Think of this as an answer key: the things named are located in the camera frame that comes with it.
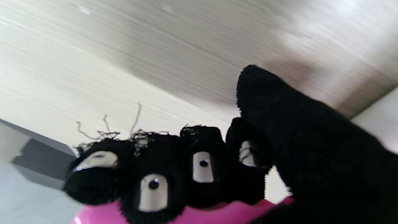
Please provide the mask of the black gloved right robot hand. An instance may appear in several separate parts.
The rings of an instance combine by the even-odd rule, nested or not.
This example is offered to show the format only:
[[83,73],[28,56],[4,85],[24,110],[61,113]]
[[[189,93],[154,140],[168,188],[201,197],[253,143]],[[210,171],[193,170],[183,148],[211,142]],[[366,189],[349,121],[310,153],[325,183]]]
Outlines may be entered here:
[[397,155],[257,65],[239,75],[240,117],[179,135],[98,132],[76,147],[63,191],[75,224],[396,224]]

